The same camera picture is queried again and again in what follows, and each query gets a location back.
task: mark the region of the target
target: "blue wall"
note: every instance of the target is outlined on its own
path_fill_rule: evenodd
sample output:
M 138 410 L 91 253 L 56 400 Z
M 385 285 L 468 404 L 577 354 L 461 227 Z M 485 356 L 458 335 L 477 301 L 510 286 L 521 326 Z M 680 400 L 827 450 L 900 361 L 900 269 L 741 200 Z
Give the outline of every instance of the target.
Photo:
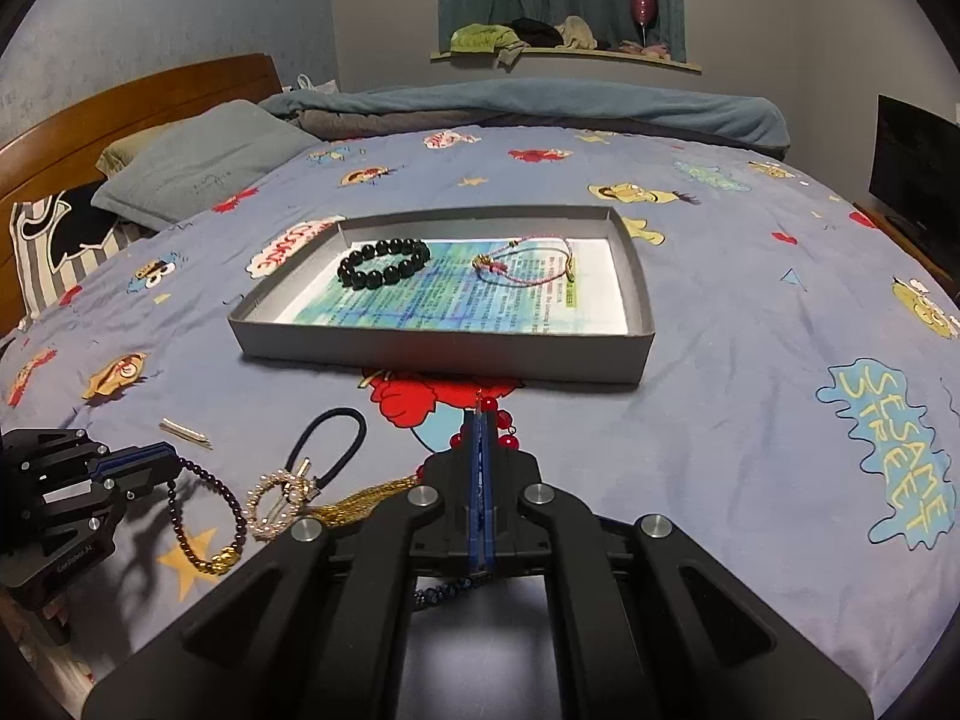
M 335 77 L 330 0 L 37 0 L 0 56 L 0 145 L 104 89 L 253 52 L 282 84 Z

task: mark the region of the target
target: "striped pillow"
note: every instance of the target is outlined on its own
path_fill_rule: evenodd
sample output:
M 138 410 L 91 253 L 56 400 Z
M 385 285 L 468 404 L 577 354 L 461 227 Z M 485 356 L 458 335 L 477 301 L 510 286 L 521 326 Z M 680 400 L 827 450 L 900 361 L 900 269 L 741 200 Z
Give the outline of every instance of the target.
M 136 224 L 90 205 L 102 183 L 13 205 L 13 254 L 31 319 L 143 236 Z

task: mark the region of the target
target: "box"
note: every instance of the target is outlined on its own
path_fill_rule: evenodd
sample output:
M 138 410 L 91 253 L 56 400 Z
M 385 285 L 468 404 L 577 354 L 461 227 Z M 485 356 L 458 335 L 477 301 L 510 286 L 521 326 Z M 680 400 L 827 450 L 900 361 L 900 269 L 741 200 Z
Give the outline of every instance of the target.
M 318 274 L 333 272 L 344 252 L 359 242 L 392 238 L 501 240 L 546 233 L 575 240 L 606 240 L 622 300 L 624 332 L 477 332 L 277 321 L 292 301 L 306 295 Z M 421 274 L 435 264 L 434 259 Z M 364 269 L 371 267 L 365 264 Z M 419 276 L 415 274 L 410 283 Z M 649 296 L 634 241 L 616 210 L 592 205 L 451 208 L 342 220 L 263 278 L 230 313 L 229 323 L 244 354 L 251 357 L 376 370 L 630 385 L 640 382 L 654 338 Z

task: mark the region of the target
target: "screw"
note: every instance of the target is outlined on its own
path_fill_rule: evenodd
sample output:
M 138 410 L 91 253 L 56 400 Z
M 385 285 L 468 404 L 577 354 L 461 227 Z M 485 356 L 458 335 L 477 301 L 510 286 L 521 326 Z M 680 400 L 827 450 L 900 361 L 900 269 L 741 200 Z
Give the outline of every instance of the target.
M 640 530 L 650 538 L 666 538 L 673 533 L 673 523 L 662 514 L 647 514 L 640 520 Z
M 555 495 L 556 494 L 550 485 L 544 485 L 541 482 L 536 483 L 536 485 L 529 485 L 526 490 L 523 490 L 523 497 L 535 506 L 542 506 L 545 503 L 550 503 L 550 501 L 554 499 Z
M 407 493 L 407 500 L 414 506 L 429 506 L 436 503 L 439 497 L 440 493 L 430 485 L 419 485 Z
M 297 541 L 316 541 L 323 533 L 323 523 L 313 517 L 301 517 L 290 527 L 290 535 Z

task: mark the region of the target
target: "television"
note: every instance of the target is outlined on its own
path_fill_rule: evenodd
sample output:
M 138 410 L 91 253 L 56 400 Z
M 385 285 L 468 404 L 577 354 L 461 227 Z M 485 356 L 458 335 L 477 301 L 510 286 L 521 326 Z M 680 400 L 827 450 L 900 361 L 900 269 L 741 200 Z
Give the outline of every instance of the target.
M 896 214 L 890 223 L 960 276 L 960 127 L 881 95 L 870 194 Z

